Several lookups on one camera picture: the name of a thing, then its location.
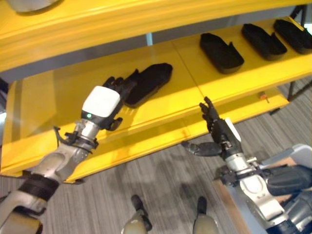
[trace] robotic hand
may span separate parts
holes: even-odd
[[[221,119],[212,102],[207,97],[204,100],[208,106],[203,103],[199,106],[214,142],[196,145],[184,141],[182,146],[196,156],[219,155],[225,160],[227,166],[222,171],[222,182],[235,187],[267,233],[299,234],[283,207],[269,193],[256,159],[245,158],[239,134],[231,121]]]
[[[0,234],[40,234],[37,216],[44,213],[47,201],[76,166],[98,146],[99,130],[115,130],[122,118],[114,119],[124,100],[136,86],[133,81],[110,77],[96,86],[82,107],[81,120],[72,133],[61,138],[55,127],[58,148],[46,155],[20,188],[0,203]]]

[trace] yellow shelf board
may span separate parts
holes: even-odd
[[[283,19],[294,22],[289,17]],[[271,34],[274,22],[275,19],[269,19],[254,24]],[[312,74],[312,54],[298,54],[277,34],[288,51],[280,60],[266,61],[243,38],[241,28],[239,25],[211,32],[227,44],[232,41],[244,58],[240,70],[232,74],[216,70],[199,46],[200,35],[173,40],[200,91],[217,106]]]
[[[13,83],[7,98],[1,169],[32,167],[55,150],[52,126],[72,132],[82,104],[108,77],[128,77],[153,63],[173,66],[170,81],[139,108],[123,107],[114,132],[101,131],[100,144],[198,112],[202,95],[172,43],[138,48],[45,72]]]
[[[64,0],[23,16],[0,0],[0,72],[148,32],[311,0]]]
[[[252,95],[218,106],[217,109],[221,113],[221,117],[229,117],[233,122],[239,122],[277,107],[282,107],[288,103],[276,88],[267,90],[266,93],[269,97],[269,103],[266,100],[260,100],[257,95]],[[73,183],[78,178],[108,169],[205,133],[207,133],[206,122],[201,119],[201,114],[198,112],[197,114],[176,119],[131,136],[100,144],[93,155],[78,165],[67,182]],[[36,165],[38,162],[39,158],[31,163]],[[6,173],[10,174],[13,171],[24,169],[26,168],[21,166],[15,167]]]
[[[260,100],[258,95],[253,94],[217,106],[216,109],[221,118],[229,117],[233,123],[237,123],[270,110],[286,106],[289,103],[277,88],[266,90],[265,93],[268,96],[269,103],[266,100]],[[203,131],[203,129],[207,129],[207,123],[202,119],[201,115],[186,117],[184,118],[184,123],[192,137],[198,137],[207,133]]]

